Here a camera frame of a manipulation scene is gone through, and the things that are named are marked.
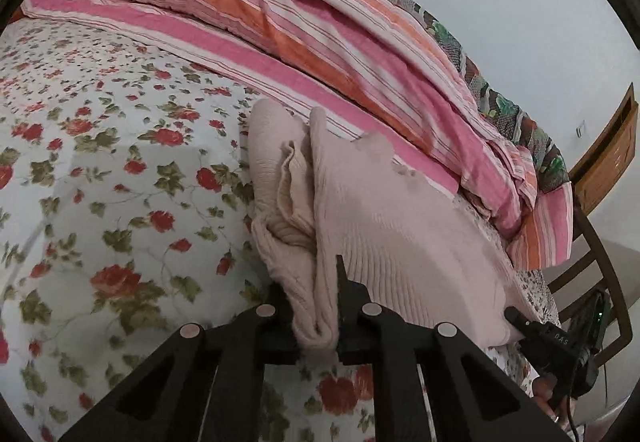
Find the right hand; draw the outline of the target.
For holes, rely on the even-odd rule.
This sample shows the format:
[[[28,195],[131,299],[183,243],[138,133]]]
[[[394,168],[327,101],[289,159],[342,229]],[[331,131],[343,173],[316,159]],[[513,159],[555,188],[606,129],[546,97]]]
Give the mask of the right hand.
[[[566,430],[570,425],[568,419],[569,414],[575,413],[576,400],[562,399],[562,403],[557,408],[550,406],[549,401],[552,399],[555,388],[556,379],[552,375],[544,375],[537,377],[532,384],[533,397],[532,400],[552,419],[555,423]]]

